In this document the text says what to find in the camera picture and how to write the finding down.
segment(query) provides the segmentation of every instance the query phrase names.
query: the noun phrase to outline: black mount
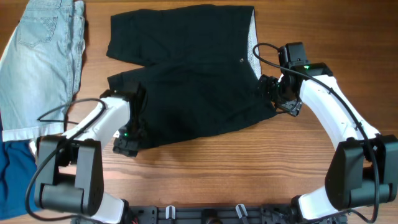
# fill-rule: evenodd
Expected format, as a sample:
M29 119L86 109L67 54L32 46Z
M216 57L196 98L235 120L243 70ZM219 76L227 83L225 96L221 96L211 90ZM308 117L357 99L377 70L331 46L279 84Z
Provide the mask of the black mount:
M39 144L38 165L65 136L46 136ZM76 164L76 175L63 174L58 167ZM51 158L36 179L36 206L59 212L94 215L104 193L101 142L72 141Z
M245 207L239 215L236 207L176 208L175 219L167 214L166 208L155 206L130 207L132 221L139 224L296 224L290 219L288 204L268 204L261 207ZM72 220L72 224L92 224L84 220ZM317 220L313 224L347 224L345 215Z
M380 203L391 202L397 196L398 140L395 136L377 135L370 139L376 148L379 168ZM356 208L374 203L374 172L363 167L369 160L363 141L348 139L339 143L325 178L325 188L330 203L337 210Z
M333 73L325 63L310 63L305 54L304 45L301 42L289 43L278 49L279 65L310 77L318 75L333 76ZM262 75L259 80L259 88L262 94L267 94L276 108L285 113L297 116L300 113L302 102L300 100L300 88L303 77L290 71L281 69L283 77L278 80L275 77Z

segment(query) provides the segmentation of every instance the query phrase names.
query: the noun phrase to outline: black shorts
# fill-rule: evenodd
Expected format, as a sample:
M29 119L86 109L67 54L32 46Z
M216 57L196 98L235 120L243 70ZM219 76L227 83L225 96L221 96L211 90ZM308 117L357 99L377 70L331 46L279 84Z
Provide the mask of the black shorts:
M147 90L141 148L237 131L276 115L256 90L248 47L251 6L141 9L111 17L107 56L144 68L108 78L112 90L131 80Z

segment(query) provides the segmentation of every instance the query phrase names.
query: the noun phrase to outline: jeans pocket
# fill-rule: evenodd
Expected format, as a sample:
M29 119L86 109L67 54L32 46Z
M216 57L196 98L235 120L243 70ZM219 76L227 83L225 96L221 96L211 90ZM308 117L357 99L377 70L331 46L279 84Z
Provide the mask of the jeans pocket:
M41 43L50 42L54 35L57 17L22 17L18 25L18 43L28 47L36 47Z

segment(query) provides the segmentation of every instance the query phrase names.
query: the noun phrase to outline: light blue jeans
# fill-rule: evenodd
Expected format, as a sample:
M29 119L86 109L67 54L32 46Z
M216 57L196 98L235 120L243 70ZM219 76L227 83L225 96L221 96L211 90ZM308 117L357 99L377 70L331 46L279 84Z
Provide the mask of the light blue jeans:
M0 59L3 141L64 132L63 123L41 123L37 118L71 101L79 90L83 11L82 1L29 1ZM63 120L67 109L44 119Z

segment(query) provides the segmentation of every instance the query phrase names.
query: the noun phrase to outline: wood grain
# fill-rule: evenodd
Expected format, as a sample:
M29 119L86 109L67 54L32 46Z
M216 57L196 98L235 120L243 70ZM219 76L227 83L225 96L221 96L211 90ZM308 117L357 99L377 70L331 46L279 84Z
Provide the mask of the wood grain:
M1 49L25 3L0 3ZM260 42L304 42L309 59L332 69L342 91L370 124L383 134L398 135L397 1L87 1L87 60L77 98L98 97L108 87L106 77L139 68L105 56L111 15L195 4L255 6ZM272 49L260 53L277 63ZM262 72L280 73L265 65ZM93 107L73 107L70 120L81 120ZM288 203L323 185L333 153L326 132L305 106L297 118L280 115L234 133L142 151L136 159L113 154L108 144L103 152L105 189L131 205ZM397 201L381 205L378 223L395 223L397 209ZM372 210L361 211L370 217ZM38 223L28 216L2 223L22 222ZM349 222L362 223L354 216Z

